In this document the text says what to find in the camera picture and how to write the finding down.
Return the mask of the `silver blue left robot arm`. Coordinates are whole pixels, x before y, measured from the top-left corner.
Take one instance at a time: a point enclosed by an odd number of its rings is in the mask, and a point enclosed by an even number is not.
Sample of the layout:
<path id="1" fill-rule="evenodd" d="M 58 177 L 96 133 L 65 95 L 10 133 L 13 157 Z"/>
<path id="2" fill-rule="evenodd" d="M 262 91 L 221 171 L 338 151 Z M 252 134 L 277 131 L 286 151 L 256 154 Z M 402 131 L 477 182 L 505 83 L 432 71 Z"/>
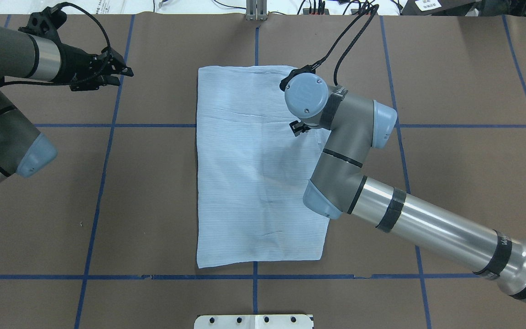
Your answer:
<path id="1" fill-rule="evenodd" d="M 134 75 L 103 27 L 106 46 L 99 54 L 63 43 L 58 30 L 66 20 L 64 12 L 47 8 L 33 13 L 16 31 L 0 27 L 0 183 L 13 175 L 31 177 L 57 157 L 56 147 L 2 88 L 39 85 L 96 91 L 119 86 L 122 76 Z"/>

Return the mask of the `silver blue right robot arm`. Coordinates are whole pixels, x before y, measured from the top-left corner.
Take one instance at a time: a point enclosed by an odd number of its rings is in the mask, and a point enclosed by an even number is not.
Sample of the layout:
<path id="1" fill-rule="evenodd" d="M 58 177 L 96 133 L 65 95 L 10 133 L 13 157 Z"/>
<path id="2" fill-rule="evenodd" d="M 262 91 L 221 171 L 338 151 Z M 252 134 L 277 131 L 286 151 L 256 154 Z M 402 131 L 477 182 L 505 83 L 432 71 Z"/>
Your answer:
<path id="1" fill-rule="evenodd" d="M 329 219 L 354 215 L 497 283 L 526 303 L 526 239 L 514 239 L 363 174 L 371 149 L 384 148 L 397 111 L 294 69 L 279 84 L 295 136 L 330 132 L 302 200 Z"/>

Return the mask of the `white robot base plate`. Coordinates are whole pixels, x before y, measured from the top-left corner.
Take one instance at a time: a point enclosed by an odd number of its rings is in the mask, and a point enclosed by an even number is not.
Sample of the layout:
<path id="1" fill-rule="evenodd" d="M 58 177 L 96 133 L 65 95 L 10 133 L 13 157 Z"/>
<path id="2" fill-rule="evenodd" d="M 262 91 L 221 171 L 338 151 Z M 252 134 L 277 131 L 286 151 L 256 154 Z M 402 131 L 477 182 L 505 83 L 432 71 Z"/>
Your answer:
<path id="1" fill-rule="evenodd" d="M 314 329 L 315 321 L 307 314 L 234 314 L 204 315 L 194 329 Z"/>

